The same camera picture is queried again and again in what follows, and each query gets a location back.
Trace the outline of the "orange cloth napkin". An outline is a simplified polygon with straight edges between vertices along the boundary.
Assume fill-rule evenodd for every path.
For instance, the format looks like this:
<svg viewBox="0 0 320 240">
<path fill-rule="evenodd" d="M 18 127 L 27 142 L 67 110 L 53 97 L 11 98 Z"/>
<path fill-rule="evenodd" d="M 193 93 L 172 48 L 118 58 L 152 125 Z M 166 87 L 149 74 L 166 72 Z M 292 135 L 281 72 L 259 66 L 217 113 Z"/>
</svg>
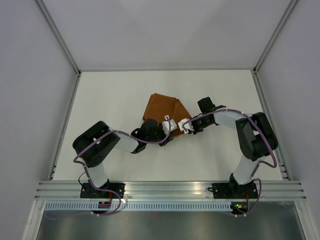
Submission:
<svg viewBox="0 0 320 240">
<path fill-rule="evenodd" d="M 191 119 L 191 115 L 184 107 L 182 102 L 175 97 L 154 93 L 150 96 L 148 104 L 143 114 L 143 121 L 153 119 L 157 122 L 155 134 L 162 136 L 161 140 L 166 136 L 160 124 L 165 120 L 165 116 L 169 116 L 176 124 L 183 119 Z"/>
</svg>

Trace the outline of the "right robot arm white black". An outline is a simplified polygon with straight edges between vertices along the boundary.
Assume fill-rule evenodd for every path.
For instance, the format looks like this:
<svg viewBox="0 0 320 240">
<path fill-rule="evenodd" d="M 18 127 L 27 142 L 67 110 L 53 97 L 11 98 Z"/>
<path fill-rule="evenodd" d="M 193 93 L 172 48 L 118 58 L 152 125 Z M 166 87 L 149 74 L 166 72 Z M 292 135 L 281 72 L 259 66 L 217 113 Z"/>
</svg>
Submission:
<svg viewBox="0 0 320 240">
<path fill-rule="evenodd" d="M 224 105 L 213 104 L 210 97 L 197 102 L 200 114 L 193 117 L 184 128 L 194 134 L 202 132 L 211 125 L 223 125 L 236 130 L 239 147 L 242 153 L 236 170 L 229 177 L 228 192 L 235 198 L 241 197 L 251 184 L 261 164 L 275 169 L 278 161 L 274 150 L 278 140 L 265 113 L 246 114 Z"/>
</svg>

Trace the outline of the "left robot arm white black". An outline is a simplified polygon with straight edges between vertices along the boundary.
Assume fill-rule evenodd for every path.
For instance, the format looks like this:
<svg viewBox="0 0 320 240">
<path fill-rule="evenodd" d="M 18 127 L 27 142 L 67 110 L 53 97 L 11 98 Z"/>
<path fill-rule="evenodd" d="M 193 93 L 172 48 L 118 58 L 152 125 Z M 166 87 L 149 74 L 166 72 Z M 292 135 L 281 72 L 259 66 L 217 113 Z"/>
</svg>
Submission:
<svg viewBox="0 0 320 240">
<path fill-rule="evenodd" d="M 138 154 L 147 145 L 164 146 L 173 140 L 172 131 L 176 128 L 176 122 L 168 115 L 162 123 L 149 118 L 130 134 L 112 129 L 104 121 L 98 121 L 74 140 L 72 147 L 76 157 L 73 162 L 84 168 L 88 182 L 92 185 L 92 193 L 98 198 L 104 198 L 109 193 L 109 178 L 103 161 L 111 151 Z"/>
</svg>

